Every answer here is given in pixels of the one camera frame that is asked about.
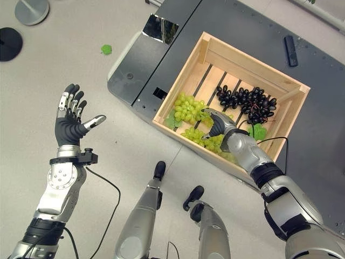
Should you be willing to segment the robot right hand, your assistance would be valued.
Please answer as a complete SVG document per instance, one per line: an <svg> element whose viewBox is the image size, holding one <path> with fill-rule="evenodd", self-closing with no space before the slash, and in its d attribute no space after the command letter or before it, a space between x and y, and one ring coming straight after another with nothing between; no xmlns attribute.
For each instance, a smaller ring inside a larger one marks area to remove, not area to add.
<svg viewBox="0 0 345 259"><path fill-rule="evenodd" d="M226 114L216 111L213 108L205 108L202 109L202 111L208 113L213 120L213 126L211 127L209 133L202 136L202 140L221 134L227 134L229 131L236 128L235 122Z"/></svg>

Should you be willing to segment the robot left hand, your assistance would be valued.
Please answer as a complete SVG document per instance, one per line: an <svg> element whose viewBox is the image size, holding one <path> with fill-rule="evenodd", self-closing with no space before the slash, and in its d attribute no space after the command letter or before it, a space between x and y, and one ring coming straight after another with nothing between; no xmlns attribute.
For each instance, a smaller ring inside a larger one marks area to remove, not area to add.
<svg viewBox="0 0 345 259"><path fill-rule="evenodd" d="M87 105L83 100L84 92L78 84L69 84L62 92L57 106L54 126L55 138L58 146L79 146L80 140L93 128L106 120L101 114L82 122L82 114Z"/></svg>

